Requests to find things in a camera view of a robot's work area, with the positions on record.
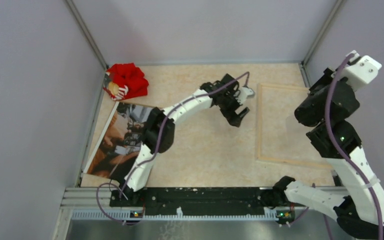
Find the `wooden picture frame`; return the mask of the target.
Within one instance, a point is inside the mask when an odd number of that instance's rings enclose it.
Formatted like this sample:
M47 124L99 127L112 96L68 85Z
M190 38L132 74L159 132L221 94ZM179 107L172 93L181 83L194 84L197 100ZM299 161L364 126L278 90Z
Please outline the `wooden picture frame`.
M294 111L308 96L307 87L260 83L256 100L256 160L331 170L306 137L311 128L300 124Z

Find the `large glossy photo print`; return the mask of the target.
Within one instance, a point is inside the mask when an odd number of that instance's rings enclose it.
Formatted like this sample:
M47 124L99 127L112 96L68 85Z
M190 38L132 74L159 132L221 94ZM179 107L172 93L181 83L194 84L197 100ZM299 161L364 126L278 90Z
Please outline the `large glossy photo print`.
M152 107L116 103L98 134L84 173L113 181L124 178L141 149Z

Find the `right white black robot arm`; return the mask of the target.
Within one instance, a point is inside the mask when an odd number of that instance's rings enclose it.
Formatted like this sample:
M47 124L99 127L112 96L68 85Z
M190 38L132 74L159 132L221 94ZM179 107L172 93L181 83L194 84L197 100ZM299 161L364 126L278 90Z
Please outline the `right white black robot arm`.
M379 73L374 66L348 66L340 77L326 69L294 111L311 128L306 136L339 176L346 195L318 190L290 176L282 177L266 194L266 207L301 204L333 219L350 236L384 240L384 189L371 169L355 128L347 121L359 107L356 90Z

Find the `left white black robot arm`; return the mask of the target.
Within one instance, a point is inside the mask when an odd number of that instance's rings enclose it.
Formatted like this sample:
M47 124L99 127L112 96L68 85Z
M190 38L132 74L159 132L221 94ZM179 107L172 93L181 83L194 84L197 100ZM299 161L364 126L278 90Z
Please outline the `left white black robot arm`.
M239 83L241 78L248 81L249 77L249 72L237 78L225 74L221 80L203 83L178 103L151 110L142 134L139 154L118 191L118 196L127 206L134 207L140 202L139 191L146 186L157 156L173 145L177 125L202 110L217 106L229 125L240 127L250 109L245 107L240 112L237 109L256 94L247 82L244 85Z

